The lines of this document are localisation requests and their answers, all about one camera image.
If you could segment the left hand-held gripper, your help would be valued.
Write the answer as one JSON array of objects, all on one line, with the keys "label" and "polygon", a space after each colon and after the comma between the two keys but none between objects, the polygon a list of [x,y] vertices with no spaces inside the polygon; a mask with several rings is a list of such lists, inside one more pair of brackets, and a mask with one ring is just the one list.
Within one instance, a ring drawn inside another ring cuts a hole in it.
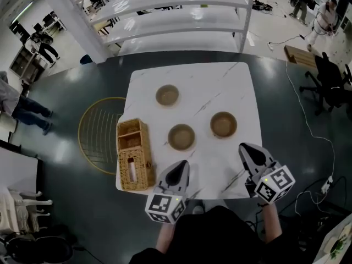
[{"label": "left hand-held gripper", "polygon": [[177,222],[186,209],[189,174],[190,165],[186,160],[173,163],[160,174],[145,206],[145,212],[152,221],[167,224]]}]

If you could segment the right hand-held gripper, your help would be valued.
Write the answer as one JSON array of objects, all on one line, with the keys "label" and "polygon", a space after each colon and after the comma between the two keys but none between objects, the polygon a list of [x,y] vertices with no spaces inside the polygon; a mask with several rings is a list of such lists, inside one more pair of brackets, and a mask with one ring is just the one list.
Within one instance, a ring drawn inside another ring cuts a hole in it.
[{"label": "right hand-held gripper", "polygon": [[288,167],[280,164],[263,147],[243,142],[239,145],[239,156],[249,174],[245,187],[250,197],[260,197],[265,203],[272,204],[295,184]]}]

